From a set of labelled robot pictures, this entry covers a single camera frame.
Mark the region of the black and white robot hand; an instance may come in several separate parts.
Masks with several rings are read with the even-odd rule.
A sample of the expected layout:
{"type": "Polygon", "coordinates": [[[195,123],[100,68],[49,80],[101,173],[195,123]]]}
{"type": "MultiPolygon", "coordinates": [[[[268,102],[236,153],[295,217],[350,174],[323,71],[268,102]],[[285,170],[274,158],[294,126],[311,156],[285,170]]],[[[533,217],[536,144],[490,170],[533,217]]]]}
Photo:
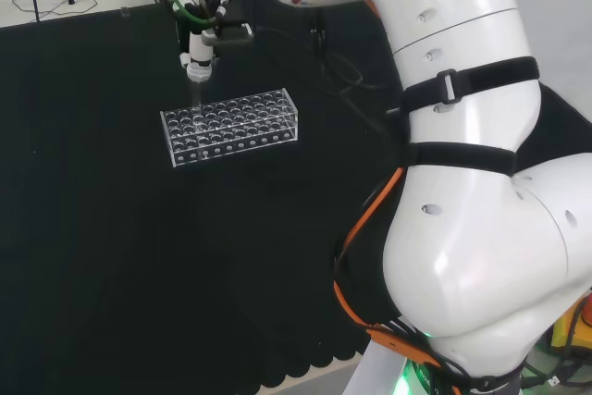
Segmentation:
{"type": "Polygon", "coordinates": [[[251,43],[253,30],[235,0],[176,0],[181,65],[190,86],[202,86],[214,72],[216,50],[251,43]]]}

